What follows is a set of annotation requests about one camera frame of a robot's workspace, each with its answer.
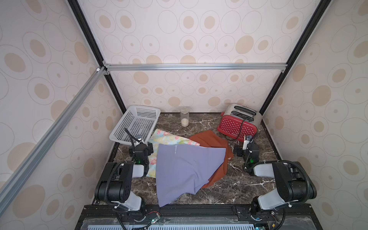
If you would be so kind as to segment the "floral pastel skirt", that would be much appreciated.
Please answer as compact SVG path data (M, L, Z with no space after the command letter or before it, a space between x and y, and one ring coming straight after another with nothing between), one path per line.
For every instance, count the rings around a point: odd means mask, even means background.
M149 143L151 143L153 146L153 153L150 156L148 156L150 163L149 163L149 170L146 176L151 178L156 178L157 153L160 144L164 145L189 144L200 146L200 144L195 141L171 134L158 128L153 132L152 136L149 139Z

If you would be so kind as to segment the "rust orange skirt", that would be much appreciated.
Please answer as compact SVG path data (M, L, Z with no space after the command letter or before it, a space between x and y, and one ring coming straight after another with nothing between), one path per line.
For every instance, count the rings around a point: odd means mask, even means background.
M189 139L208 149L205 161L209 164L210 171L214 172L208 182L202 186L202 188L208 188L227 174L228 162L234 157L232 148L227 140L220 138L212 130L195 134Z

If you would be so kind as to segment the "lavender purple skirt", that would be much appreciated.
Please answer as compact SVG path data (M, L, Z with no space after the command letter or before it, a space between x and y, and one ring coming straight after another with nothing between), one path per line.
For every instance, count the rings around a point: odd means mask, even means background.
M158 205L163 207L183 194L195 195L213 175L205 161L208 149L189 144L160 144L156 164Z

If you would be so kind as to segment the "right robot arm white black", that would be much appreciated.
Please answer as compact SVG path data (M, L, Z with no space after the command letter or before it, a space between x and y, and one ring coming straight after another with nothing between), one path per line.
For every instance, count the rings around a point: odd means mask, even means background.
M287 160L259 161L259 145L256 135L246 135L243 146L236 145L234 152L243 157L243 168L251 176L273 178L276 188L255 197L250 206L250 214L261 211L291 208L293 204L305 203L317 197L317 188L299 162Z

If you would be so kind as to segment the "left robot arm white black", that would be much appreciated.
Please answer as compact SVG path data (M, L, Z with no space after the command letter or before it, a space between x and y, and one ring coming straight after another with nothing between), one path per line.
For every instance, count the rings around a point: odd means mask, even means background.
M128 135L131 147L129 155L131 162L107 163L95 188L94 198L114 210L120 212L141 211L143 199L131 190L132 179L141 178L148 174L149 156L153 153L153 145L144 143L141 135Z

